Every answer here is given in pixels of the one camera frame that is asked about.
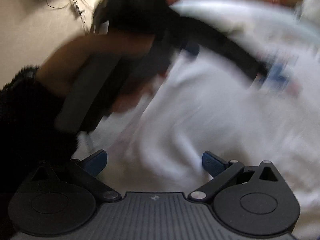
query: white fabric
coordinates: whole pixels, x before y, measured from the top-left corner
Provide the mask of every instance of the white fabric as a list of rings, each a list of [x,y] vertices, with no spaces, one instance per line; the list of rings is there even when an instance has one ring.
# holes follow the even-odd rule
[[[246,89],[245,80],[233,69],[231,62],[205,50],[195,61],[180,55],[137,126],[132,126],[135,131],[121,136],[123,147],[116,143],[108,150],[111,159],[100,178],[122,194],[188,194],[210,179],[201,167],[206,150],[246,165],[268,159],[301,205],[295,235],[316,239],[320,235],[319,64],[310,54],[299,55],[293,69],[303,85],[298,98]],[[131,137],[128,146],[125,137]]]

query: black device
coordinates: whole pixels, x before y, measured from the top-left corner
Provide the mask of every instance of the black device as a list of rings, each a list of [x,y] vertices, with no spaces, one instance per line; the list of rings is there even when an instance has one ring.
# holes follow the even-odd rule
[[[169,67],[175,51],[199,53],[199,45],[234,61],[250,79],[267,75],[267,66],[204,22],[182,17],[165,0],[102,0],[95,9],[92,33],[109,28],[155,35],[150,52],[136,60],[117,55],[92,55],[81,69],[55,120],[58,130],[69,133],[96,128],[119,93],[132,84],[147,82]]]
[[[194,239],[294,240],[300,207],[270,161],[259,166],[202,157],[213,179],[191,192],[127,192],[124,198],[95,179],[105,167],[100,150],[64,167],[41,162],[12,197],[12,240]]]

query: person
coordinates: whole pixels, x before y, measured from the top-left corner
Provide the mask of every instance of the person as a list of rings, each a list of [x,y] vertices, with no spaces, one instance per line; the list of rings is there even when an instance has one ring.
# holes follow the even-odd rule
[[[117,30],[109,30],[106,35],[78,36],[58,48],[41,67],[23,68],[4,86],[0,91],[2,227],[8,222],[11,197],[39,161],[61,165],[76,151],[76,135],[55,130],[53,123],[87,58],[95,53],[139,57],[149,51],[152,42],[151,35]],[[132,93],[119,95],[111,111],[124,112],[134,107],[148,89],[148,84],[140,84]]]

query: beige floor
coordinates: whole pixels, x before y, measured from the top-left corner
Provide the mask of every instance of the beige floor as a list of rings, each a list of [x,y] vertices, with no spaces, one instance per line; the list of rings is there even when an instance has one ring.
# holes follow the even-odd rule
[[[86,0],[94,7],[97,0]],[[62,7],[69,0],[48,0]],[[78,0],[85,9],[90,26],[92,9]],[[83,31],[83,24],[70,6],[52,9],[45,0],[0,0],[0,87],[10,82],[23,66],[41,64],[59,44]]]

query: ribbed surface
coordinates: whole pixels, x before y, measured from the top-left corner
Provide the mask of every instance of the ribbed surface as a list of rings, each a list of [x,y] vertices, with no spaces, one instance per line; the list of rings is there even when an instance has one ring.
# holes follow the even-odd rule
[[[38,240],[18,234],[13,240]],[[128,193],[106,203],[81,229],[51,240],[245,240],[224,229],[206,205],[187,201],[182,193]],[[290,236],[273,240],[293,240]]]

